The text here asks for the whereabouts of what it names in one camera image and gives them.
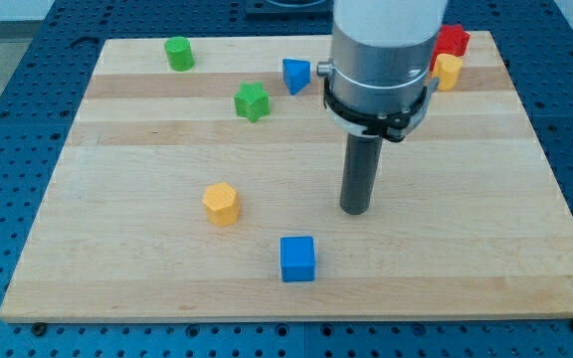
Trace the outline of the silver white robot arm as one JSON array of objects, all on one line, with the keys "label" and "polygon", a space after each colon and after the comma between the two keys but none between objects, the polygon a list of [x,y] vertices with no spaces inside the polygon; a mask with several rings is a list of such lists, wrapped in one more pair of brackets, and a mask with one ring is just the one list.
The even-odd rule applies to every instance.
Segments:
[{"label": "silver white robot arm", "polygon": [[400,142],[424,119],[447,0],[335,0],[330,58],[317,65],[331,119],[353,136]]}]

